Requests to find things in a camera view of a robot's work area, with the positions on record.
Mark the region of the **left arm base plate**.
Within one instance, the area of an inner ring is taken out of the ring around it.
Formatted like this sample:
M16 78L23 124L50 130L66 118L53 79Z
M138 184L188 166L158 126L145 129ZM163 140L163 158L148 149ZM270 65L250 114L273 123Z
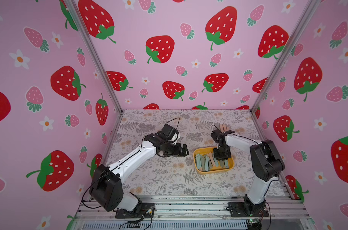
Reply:
M139 203L133 211L126 211L125 209L118 209L116 211L116 219L129 219L129 218L153 218L155 211L154 203Z

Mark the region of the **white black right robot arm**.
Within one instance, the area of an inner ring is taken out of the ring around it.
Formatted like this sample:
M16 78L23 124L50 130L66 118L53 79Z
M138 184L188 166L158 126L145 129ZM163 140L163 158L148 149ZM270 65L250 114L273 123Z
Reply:
M278 180L285 164L271 140L252 140L236 135L234 131L212 131L212 139L217 144L214 157L217 160L227 160L231 157L230 148L234 147L248 153L251 157L252 170L255 174L251 189L244 197L249 206L260 206L265 203L265 196L272 181Z

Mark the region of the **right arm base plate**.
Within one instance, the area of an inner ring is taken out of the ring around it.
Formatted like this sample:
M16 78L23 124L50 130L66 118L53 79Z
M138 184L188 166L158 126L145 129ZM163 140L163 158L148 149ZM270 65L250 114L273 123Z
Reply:
M262 218L269 217L265 202L254 205L252 202L230 202L226 207L234 218Z

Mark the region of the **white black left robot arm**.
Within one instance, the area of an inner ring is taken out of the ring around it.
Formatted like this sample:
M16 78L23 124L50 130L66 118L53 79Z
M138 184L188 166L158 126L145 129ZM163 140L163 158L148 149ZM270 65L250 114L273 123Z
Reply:
M149 134L142 139L141 145L121 160L109 166L98 166L93 174L89 194L106 211L116 208L136 211L141 206L140 199L131 193L125 194L122 186L137 168L160 152L164 158L189 155L186 144L167 140L158 133Z

